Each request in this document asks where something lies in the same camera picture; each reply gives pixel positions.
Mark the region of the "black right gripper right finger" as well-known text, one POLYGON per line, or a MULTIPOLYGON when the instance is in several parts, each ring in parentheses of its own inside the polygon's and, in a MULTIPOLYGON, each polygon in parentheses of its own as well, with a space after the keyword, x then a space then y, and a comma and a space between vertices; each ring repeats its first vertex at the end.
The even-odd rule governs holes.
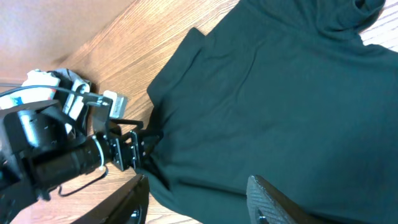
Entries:
POLYGON ((260 175, 248 178, 247 206, 252 224, 319 224, 329 223, 305 213, 260 175))

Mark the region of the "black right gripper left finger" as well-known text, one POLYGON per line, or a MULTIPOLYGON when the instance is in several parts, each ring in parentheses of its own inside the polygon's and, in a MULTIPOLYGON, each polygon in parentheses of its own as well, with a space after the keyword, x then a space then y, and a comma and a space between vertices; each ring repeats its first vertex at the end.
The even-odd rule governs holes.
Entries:
POLYGON ((148 206, 148 179, 137 174, 72 224, 145 224, 148 206))

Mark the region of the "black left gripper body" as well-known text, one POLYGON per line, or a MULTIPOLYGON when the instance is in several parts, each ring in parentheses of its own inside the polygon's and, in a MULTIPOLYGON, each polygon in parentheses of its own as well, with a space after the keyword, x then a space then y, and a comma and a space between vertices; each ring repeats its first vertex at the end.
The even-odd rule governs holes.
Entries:
POLYGON ((120 171, 136 167, 139 155, 139 131, 144 127, 142 121, 131 119, 110 119, 108 142, 112 155, 112 164, 120 171), (134 126, 134 129, 123 134, 121 124, 134 126))

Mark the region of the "black t-shirt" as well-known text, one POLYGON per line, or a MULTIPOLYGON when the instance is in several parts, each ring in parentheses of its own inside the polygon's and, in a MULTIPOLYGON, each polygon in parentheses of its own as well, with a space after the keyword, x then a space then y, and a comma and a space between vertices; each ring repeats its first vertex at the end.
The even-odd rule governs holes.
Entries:
POLYGON ((147 92, 142 172, 163 206, 248 223, 260 175, 306 212, 397 222, 397 54, 364 45, 383 1, 240 1, 192 29, 147 92))

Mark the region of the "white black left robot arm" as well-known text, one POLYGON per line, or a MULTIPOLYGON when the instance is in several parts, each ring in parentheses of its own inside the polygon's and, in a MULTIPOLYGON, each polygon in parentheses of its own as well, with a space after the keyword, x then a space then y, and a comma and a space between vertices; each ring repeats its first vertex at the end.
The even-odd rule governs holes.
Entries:
POLYGON ((143 127, 141 121, 111 119, 99 106, 88 136, 57 100, 1 110, 1 223, 39 199, 50 200, 51 191, 80 175, 102 169, 106 177, 109 162, 120 170, 133 167, 136 132, 122 134, 122 124, 143 127))

